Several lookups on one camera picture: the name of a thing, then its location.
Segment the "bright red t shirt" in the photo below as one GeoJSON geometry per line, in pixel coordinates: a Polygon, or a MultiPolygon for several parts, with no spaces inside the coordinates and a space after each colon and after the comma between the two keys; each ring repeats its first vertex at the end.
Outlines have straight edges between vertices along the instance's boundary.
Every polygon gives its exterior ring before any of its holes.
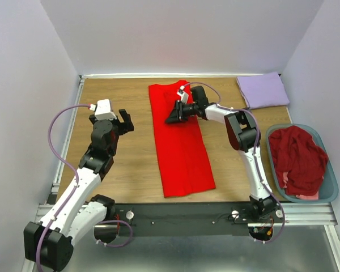
{"type": "Polygon", "coordinates": [[[148,87],[158,166],[165,198],[184,197],[216,188],[197,117],[166,124],[187,81],[148,87]]]}

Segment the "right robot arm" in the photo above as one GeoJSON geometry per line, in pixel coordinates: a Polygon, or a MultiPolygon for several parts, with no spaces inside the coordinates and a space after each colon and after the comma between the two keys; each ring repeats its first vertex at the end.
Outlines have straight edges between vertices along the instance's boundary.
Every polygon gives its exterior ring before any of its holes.
{"type": "Polygon", "coordinates": [[[166,124],[186,122],[197,116],[204,120],[216,121],[226,127],[231,147],[243,160],[250,183],[249,215],[256,222],[262,222],[277,208],[277,201],[267,181],[261,160],[261,133],[255,116],[247,109],[235,109],[210,103],[202,86],[195,86],[186,93],[181,86],[176,94],[174,108],[166,124]]]}

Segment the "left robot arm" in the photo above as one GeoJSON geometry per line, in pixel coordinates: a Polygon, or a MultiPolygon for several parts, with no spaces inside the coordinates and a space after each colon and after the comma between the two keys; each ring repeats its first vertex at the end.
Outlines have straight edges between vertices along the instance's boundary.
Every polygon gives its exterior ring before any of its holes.
{"type": "Polygon", "coordinates": [[[74,245],[97,224],[111,224],[116,231],[121,226],[127,226],[129,237],[118,246],[123,247],[131,242],[133,228],[120,219],[113,199],[96,195],[82,209],[89,194],[111,169],[119,137],[134,131],[127,111],[120,109],[119,114],[122,121],[117,117],[101,117],[97,113],[90,115],[93,125],[91,143],[78,168],[73,170],[72,182],[39,222],[29,222],[24,228],[25,258],[33,261],[38,271],[45,267],[62,271],[73,255],[74,245]]]}

